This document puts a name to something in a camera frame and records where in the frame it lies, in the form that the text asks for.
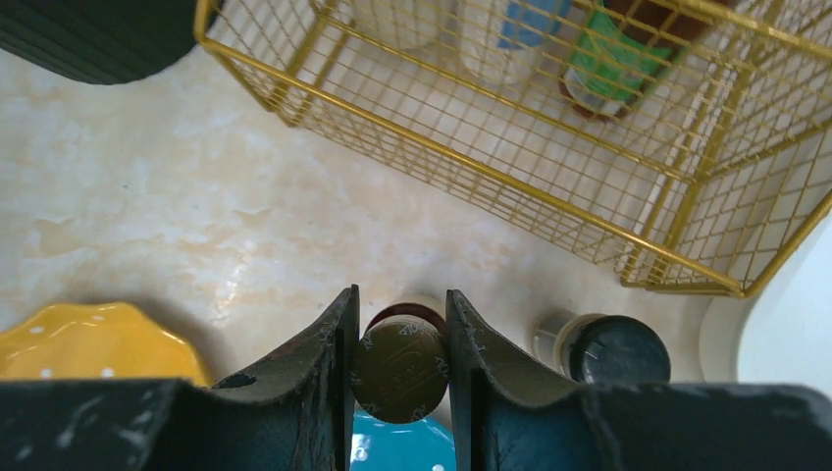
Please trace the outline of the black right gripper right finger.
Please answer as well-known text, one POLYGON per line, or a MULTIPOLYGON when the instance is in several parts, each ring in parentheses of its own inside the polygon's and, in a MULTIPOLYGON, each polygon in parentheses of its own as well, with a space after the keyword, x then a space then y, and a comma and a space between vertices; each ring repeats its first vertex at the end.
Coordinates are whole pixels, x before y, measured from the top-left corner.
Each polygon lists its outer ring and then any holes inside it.
POLYGON ((831 403, 789 385, 572 382, 446 294, 460 470, 827 470, 831 403))

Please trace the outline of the yellow dotted plate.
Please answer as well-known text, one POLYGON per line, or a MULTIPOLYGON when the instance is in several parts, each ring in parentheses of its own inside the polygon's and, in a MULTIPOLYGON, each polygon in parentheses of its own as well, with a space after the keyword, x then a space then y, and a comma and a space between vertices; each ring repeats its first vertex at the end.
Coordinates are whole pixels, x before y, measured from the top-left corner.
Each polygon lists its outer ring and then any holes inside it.
POLYGON ((48 305, 1 333, 1 379, 183 378, 213 375, 195 346, 125 302, 48 305))

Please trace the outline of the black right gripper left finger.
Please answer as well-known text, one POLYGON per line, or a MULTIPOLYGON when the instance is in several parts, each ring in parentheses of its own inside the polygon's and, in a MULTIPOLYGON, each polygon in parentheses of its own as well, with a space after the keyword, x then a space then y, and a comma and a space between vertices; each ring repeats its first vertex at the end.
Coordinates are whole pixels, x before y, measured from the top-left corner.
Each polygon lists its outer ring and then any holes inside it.
POLYGON ((13 381, 5 470, 346 470, 358 286, 258 361, 201 388, 180 379, 13 381))

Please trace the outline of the black lid glass shaker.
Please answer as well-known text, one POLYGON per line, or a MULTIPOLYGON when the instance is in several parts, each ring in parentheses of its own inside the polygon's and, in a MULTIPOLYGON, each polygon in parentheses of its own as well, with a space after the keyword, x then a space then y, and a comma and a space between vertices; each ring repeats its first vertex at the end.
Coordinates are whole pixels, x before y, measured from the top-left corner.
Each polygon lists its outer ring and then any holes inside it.
POLYGON ((437 39, 454 11, 447 0, 352 0, 356 28, 400 50, 426 46, 437 39))

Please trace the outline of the small yellow label bottle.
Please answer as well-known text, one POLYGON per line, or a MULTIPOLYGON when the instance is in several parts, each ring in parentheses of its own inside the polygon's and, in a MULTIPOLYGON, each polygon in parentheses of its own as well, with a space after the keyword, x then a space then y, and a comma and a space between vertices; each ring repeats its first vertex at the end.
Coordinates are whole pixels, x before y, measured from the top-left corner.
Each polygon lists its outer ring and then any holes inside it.
POLYGON ((430 297, 399 299, 369 322, 351 359, 358 405, 383 422, 408 424, 442 402, 450 375, 444 309, 430 297))

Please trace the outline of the sauce bottle yellow cap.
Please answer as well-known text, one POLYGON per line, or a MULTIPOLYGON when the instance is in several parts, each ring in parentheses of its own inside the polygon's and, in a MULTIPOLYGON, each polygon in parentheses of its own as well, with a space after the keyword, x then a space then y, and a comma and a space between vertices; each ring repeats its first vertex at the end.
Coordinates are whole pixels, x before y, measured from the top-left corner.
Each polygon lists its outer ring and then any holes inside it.
POLYGON ((669 1, 596 1, 559 80, 561 94, 584 118, 622 119, 712 25, 669 1))

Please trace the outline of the small black cap bottle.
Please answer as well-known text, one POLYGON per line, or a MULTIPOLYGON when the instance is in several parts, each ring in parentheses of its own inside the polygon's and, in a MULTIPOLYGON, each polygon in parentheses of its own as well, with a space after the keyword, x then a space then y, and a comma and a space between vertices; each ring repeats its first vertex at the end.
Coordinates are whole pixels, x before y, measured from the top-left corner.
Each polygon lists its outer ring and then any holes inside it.
POLYGON ((647 324, 622 315, 557 311, 532 329, 532 354, 579 383, 666 384, 671 360, 647 324))

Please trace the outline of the silver lid jar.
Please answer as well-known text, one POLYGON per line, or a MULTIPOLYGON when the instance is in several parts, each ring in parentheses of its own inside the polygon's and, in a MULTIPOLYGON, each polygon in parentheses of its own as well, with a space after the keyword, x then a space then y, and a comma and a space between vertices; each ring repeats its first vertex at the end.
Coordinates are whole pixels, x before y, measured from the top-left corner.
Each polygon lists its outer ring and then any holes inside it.
POLYGON ((514 85, 529 79, 543 48, 572 7, 565 0, 462 1, 458 50, 462 66, 477 79, 514 85))

